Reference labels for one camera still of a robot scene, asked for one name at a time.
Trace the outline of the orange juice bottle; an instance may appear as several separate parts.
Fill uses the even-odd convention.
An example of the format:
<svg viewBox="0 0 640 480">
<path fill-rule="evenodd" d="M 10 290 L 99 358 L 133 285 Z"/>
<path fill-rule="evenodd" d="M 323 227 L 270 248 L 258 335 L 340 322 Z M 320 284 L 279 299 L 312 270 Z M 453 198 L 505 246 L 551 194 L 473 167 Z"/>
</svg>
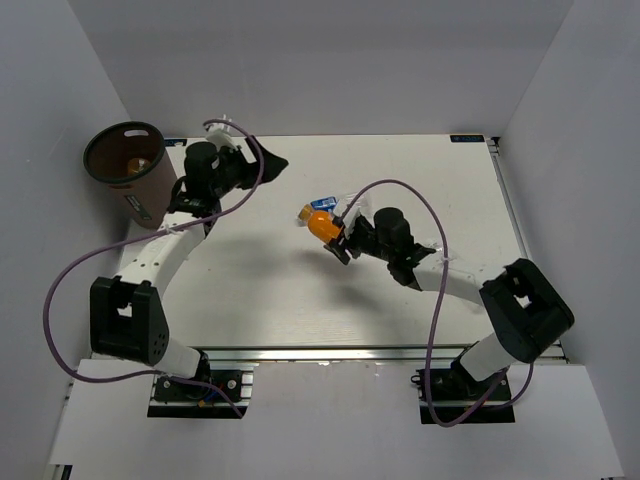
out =
<svg viewBox="0 0 640 480">
<path fill-rule="evenodd" d="M 307 227 L 310 233 L 325 244 L 337 240 L 342 228 L 333 222 L 330 212 L 315 210 L 310 205 L 305 205 L 298 214 L 298 220 Z"/>
</svg>

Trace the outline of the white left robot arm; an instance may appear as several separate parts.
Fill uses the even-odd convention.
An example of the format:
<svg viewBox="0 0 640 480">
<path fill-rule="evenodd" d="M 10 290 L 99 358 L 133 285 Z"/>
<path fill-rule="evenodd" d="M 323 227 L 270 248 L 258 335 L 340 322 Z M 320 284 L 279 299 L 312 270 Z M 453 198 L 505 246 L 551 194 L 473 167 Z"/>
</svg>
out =
<svg viewBox="0 0 640 480">
<path fill-rule="evenodd" d="M 176 180 L 167 212 L 135 259 L 112 278 L 90 288 L 90 345 L 93 352 L 121 358 L 177 377 L 188 398 L 199 399 L 211 387 L 202 352 L 172 338 L 162 297 L 189 254 L 208 236 L 228 193 L 250 190 L 275 180 L 288 161 L 246 140 L 256 159 L 240 149 L 208 141 L 187 147 L 185 173 Z"/>
</svg>

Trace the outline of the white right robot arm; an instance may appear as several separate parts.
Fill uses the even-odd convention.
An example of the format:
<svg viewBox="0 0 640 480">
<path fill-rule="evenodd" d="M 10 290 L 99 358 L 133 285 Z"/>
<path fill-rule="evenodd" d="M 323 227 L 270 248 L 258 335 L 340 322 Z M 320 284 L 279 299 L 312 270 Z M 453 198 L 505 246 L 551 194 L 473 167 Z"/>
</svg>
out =
<svg viewBox="0 0 640 480">
<path fill-rule="evenodd" d="M 386 207 L 373 220 L 360 212 L 342 222 L 319 211 L 309 231 L 343 264 L 367 255 L 386 263 L 393 279 L 420 292 L 446 294 L 482 307 L 493 331 L 451 364 L 445 384 L 472 399 L 488 380 L 516 362 L 533 363 L 575 323 L 569 306 L 542 271 L 519 258 L 503 268 L 448 259 L 443 250 L 415 241 L 401 210 Z"/>
</svg>

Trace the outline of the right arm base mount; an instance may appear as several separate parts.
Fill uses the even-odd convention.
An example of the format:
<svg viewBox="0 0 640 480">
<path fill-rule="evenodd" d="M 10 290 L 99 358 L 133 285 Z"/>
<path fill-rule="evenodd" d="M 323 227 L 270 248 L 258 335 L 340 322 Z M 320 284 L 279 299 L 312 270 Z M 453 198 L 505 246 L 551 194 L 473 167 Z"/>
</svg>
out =
<svg viewBox="0 0 640 480">
<path fill-rule="evenodd" d="M 410 382 L 417 389 L 419 399 L 420 420 L 423 425 L 434 425 L 429 412 L 426 394 L 424 393 L 425 370 L 419 369 L 411 376 Z M 443 422 L 451 422 L 481 398 L 498 378 L 495 374 L 487 380 L 468 384 L 451 369 L 432 369 L 430 372 L 430 388 L 434 409 Z M 475 410 L 463 424 L 511 424 L 515 413 L 512 406 L 504 406 L 512 398 L 509 382 L 506 378 L 491 393 L 481 407 Z"/>
</svg>

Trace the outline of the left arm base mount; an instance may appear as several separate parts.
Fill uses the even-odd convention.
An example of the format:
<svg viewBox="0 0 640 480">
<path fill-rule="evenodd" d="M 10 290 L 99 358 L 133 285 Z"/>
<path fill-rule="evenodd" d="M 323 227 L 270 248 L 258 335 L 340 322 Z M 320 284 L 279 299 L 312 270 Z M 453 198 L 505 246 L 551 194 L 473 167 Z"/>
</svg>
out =
<svg viewBox="0 0 640 480">
<path fill-rule="evenodd" d="M 188 385 L 168 375 L 153 378 L 147 417 L 239 420 L 247 411 L 256 363 L 212 362 L 206 386 Z"/>
</svg>

